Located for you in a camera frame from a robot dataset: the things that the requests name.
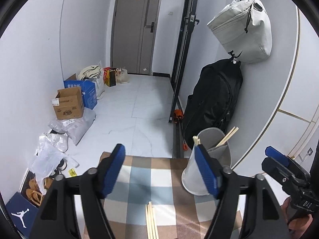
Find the trash can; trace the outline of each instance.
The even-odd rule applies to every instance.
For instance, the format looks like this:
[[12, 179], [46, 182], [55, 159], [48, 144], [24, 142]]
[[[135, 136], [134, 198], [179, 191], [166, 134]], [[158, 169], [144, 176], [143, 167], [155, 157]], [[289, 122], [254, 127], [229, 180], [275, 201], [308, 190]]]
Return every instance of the trash can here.
[[[202, 130], [198, 134], [201, 144], [212, 158], [216, 158], [222, 166], [231, 166], [231, 151], [228, 141], [219, 147], [216, 145], [225, 137], [223, 131], [218, 128], [210, 127]], [[181, 182], [184, 188], [196, 196], [208, 195], [202, 175], [195, 161], [194, 148], [190, 155], [187, 167], [182, 173]]]

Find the plaid rug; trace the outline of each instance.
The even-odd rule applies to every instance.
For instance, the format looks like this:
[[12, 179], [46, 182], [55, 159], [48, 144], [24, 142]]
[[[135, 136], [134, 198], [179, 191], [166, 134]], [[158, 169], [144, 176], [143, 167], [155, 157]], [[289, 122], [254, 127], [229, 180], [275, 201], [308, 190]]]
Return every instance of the plaid rug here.
[[[104, 152], [100, 161], [110, 153]], [[145, 204], [152, 201], [159, 238], [202, 239], [216, 211], [211, 195], [194, 196], [181, 184], [188, 159], [126, 156], [104, 210], [116, 239], [147, 239]], [[242, 219], [237, 212], [232, 238]], [[85, 228], [84, 239], [88, 239]]]

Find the black backpack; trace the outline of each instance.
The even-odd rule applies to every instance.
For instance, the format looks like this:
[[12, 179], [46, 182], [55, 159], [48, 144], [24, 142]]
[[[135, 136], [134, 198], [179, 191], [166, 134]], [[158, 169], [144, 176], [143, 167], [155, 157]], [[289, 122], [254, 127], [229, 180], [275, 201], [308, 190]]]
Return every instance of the black backpack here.
[[190, 148], [194, 146], [193, 136], [205, 128], [217, 127], [226, 132], [243, 82], [240, 64], [230, 58], [203, 67], [193, 94], [188, 96], [182, 120]]

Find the cardboard box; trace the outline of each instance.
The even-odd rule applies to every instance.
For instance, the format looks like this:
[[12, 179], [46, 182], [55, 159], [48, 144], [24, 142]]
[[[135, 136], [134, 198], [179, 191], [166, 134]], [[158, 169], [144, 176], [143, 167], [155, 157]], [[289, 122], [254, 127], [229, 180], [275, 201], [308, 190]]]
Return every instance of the cardboard box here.
[[72, 87], [81, 87], [84, 107], [93, 110], [98, 103], [96, 98], [95, 84], [89, 80], [78, 81], [76, 75], [74, 74], [64, 81], [64, 88]]
[[116, 69], [115, 68], [104, 68], [106, 73], [105, 84], [109, 87], [116, 86]]
[[81, 118], [84, 111], [81, 87], [58, 90], [52, 105], [58, 120]]

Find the plastic bag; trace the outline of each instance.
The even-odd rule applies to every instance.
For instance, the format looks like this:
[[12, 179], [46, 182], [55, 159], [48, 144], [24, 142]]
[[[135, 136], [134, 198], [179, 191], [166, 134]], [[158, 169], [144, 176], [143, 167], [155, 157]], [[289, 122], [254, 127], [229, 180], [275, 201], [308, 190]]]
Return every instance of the plastic bag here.
[[117, 68], [117, 77], [116, 83], [128, 83], [129, 82], [129, 75], [127, 74], [127, 70], [124, 68]]
[[52, 120], [49, 127], [58, 133], [67, 133], [73, 143], [77, 145], [84, 134], [88, 131], [93, 121], [95, 120], [95, 111], [84, 108], [83, 117], [79, 119], [68, 120]]
[[67, 160], [68, 164], [74, 167], [79, 165], [73, 158], [60, 152], [48, 141], [45, 141], [42, 150], [38, 152], [38, 156], [34, 156], [30, 162], [29, 170], [35, 174], [35, 180], [39, 185], [42, 195], [46, 194], [43, 179], [49, 177], [50, 173], [58, 166], [63, 158]]
[[101, 67], [100, 69], [100, 74], [97, 77], [94, 78], [89, 78], [88, 80], [93, 82], [95, 84], [95, 90], [96, 90], [96, 98], [98, 100], [103, 98], [103, 92], [105, 91], [105, 87], [104, 87], [104, 80], [103, 80], [103, 76], [104, 76], [104, 69], [102, 67], [102, 63], [99, 63], [99, 66]]
[[36, 150], [36, 154], [43, 150], [43, 145], [45, 142], [48, 142], [53, 147], [58, 149], [59, 151], [65, 153], [68, 150], [68, 135], [65, 134], [46, 134], [44, 133], [42, 136], [39, 136], [39, 144]]

